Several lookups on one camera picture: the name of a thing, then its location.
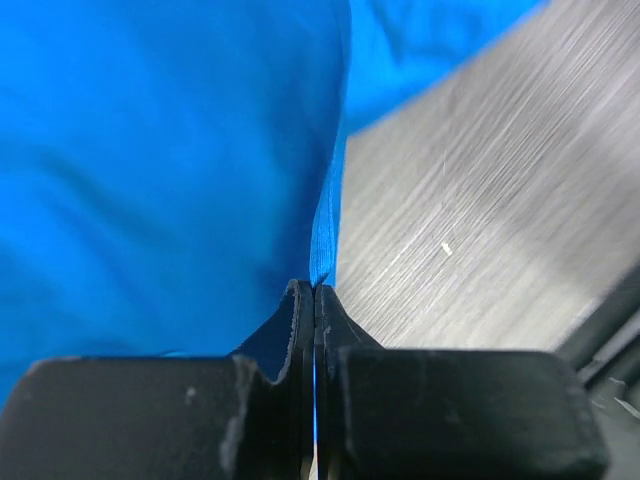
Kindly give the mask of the blue cloth napkin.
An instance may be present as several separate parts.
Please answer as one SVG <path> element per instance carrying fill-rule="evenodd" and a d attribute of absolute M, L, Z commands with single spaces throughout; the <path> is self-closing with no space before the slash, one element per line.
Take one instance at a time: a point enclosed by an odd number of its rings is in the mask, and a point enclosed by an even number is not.
<path fill-rule="evenodd" d="M 1 392 L 219 355 L 333 280 L 346 139 L 532 1 L 5 1 Z"/>

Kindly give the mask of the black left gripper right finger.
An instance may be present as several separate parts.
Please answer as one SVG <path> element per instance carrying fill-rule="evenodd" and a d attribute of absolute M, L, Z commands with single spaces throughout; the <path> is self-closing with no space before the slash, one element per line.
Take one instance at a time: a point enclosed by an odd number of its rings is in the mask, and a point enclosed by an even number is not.
<path fill-rule="evenodd" d="M 543 351 L 378 344 L 314 293 L 323 479 L 599 479 L 609 454 L 574 371 Z"/>

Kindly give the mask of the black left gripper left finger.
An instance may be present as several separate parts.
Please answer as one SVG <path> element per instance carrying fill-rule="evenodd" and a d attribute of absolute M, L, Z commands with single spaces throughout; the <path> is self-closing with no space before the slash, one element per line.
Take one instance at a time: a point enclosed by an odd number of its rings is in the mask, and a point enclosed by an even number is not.
<path fill-rule="evenodd" d="M 291 282 L 226 357 L 36 363 L 1 414 L 5 479 L 305 479 L 313 293 Z"/>

